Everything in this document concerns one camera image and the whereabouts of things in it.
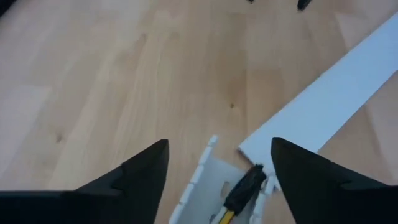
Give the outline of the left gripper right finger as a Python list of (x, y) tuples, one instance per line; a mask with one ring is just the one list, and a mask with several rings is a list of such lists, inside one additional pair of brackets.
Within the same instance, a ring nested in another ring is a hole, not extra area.
[(397, 186), (280, 137), (272, 138), (271, 157), (296, 223), (397, 223)]

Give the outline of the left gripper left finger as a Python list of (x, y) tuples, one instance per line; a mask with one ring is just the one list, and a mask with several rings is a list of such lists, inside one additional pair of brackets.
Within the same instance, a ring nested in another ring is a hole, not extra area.
[(169, 142), (161, 139), (75, 190), (1, 192), (1, 223), (154, 223)]

